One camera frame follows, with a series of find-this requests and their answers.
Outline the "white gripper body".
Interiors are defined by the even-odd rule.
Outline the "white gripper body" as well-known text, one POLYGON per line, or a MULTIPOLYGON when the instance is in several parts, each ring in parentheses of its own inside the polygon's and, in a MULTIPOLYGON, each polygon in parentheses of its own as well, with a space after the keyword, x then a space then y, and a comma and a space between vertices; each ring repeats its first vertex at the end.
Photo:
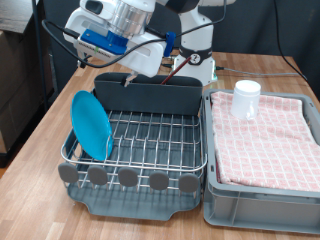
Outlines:
POLYGON ((79 34, 76 38, 64 34, 79 56, 92 55, 106 63, 118 60, 119 64, 148 77, 157 74, 166 48, 165 42, 150 33, 130 38, 115 34, 106 20, 83 8, 71 14, 65 28, 79 34))

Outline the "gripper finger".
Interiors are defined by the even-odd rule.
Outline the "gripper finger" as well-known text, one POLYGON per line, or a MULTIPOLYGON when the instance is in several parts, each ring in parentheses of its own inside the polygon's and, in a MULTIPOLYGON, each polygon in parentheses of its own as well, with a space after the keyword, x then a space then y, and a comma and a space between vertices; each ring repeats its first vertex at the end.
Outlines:
POLYGON ((127 87, 129 83, 138 76, 136 71, 132 71, 125 79, 124 87, 127 87))
POLYGON ((83 59, 78 61, 78 66, 80 68, 85 68, 88 63, 88 59, 91 58, 91 55, 86 55, 83 59))

